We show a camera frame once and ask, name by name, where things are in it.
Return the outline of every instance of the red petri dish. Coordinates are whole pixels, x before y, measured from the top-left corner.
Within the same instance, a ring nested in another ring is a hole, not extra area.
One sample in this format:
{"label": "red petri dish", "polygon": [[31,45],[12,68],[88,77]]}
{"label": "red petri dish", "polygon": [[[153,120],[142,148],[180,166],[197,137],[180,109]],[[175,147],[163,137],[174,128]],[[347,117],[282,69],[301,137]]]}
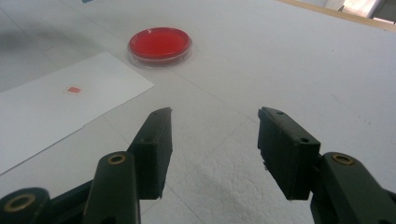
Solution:
{"label": "red petri dish", "polygon": [[170,27],[157,27],[139,32],[129,41],[132,57],[144,64],[167,65],[185,58],[191,47],[190,37]]}

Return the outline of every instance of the red square marker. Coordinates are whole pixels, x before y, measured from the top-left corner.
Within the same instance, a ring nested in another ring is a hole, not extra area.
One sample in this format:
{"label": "red square marker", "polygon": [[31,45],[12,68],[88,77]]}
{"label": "red square marker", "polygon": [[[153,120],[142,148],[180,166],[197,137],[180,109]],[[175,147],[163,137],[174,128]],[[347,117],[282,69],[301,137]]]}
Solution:
{"label": "red square marker", "polygon": [[67,91],[70,91],[72,93],[80,93],[81,89],[77,87],[70,87],[69,89],[67,89]]}
{"label": "red square marker", "polygon": [[65,93],[70,93],[70,94],[80,94],[81,93],[81,88],[77,87],[77,86],[70,86],[64,92]]}

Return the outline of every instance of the wall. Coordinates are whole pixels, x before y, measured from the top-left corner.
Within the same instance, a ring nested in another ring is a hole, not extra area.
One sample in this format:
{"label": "wall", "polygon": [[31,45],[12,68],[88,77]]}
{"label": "wall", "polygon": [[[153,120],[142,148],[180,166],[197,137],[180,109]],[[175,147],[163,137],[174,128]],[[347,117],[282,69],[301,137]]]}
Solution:
{"label": "wall", "polygon": [[338,8],[344,5],[345,1],[346,0],[327,0],[325,7],[338,10]]}

